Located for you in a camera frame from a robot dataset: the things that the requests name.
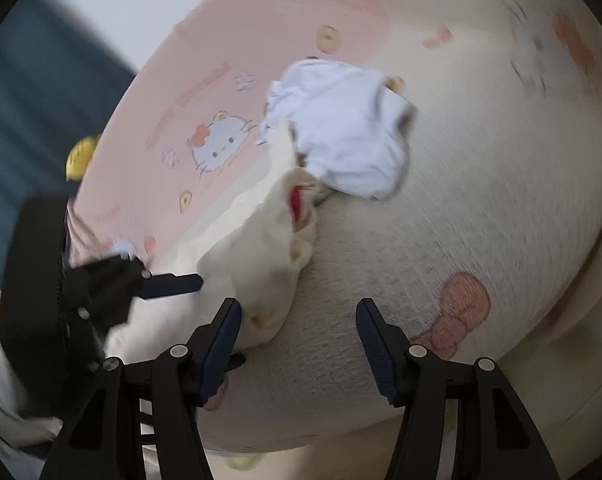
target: blue rubber fingertip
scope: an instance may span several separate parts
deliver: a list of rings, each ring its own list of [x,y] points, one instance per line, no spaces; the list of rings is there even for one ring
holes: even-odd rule
[[[232,354],[236,338],[241,329],[241,305],[235,301],[216,333],[202,367],[202,382],[199,396],[203,402],[212,397],[221,386],[225,367]]]
[[[394,361],[364,301],[356,306],[356,330],[379,393],[394,405],[399,397]]]

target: pink fabric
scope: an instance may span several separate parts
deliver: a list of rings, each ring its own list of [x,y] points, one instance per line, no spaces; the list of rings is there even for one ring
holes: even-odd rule
[[[206,0],[142,69],[100,140],[74,205],[95,252],[125,240],[146,262],[163,254],[264,161],[255,127],[288,64],[361,64],[388,32],[383,0]]]

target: yellow object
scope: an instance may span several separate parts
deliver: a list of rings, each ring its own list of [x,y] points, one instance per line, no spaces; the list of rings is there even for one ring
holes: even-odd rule
[[[68,180],[81,180],[88,164],[92,160],[94,150],[97,148],[100,135],[96,137],[85,137],[77,142],[70,150],[65,163],[65,177]]]

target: dark blue curtain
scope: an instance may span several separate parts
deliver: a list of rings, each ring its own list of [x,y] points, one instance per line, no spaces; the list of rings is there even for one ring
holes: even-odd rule
[[[68,152],[103,131],[133,78],[47,0],[20,0],[1,25],[0,282],[24,198],[72,191]]]

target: hello kitty face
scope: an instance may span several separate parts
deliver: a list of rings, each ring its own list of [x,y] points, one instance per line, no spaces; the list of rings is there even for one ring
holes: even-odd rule
[[[572,37],[565,41],[563,15],[553,19],[546,12],[525,12],[518,4],[508,9],[516,42],[512,66],[526,89],[543,94],[586,89],[588,67],[575,59]]]
[[[245,142],[255,124],[227,112],[215,115],[211,124],[200,124],[188,139],[196,167],[201,171],[218,170]]]

